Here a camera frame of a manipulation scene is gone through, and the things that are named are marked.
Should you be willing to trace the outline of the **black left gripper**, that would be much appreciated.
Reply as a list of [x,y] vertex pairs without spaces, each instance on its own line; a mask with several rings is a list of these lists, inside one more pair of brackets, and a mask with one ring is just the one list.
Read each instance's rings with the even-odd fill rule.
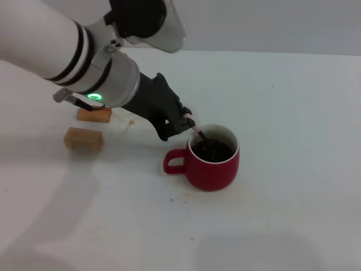
[[162,141],[195,126],[192,111],[181,103],[160,73],[154,78],[141,73],[136,93],[122,108],[148,120]]

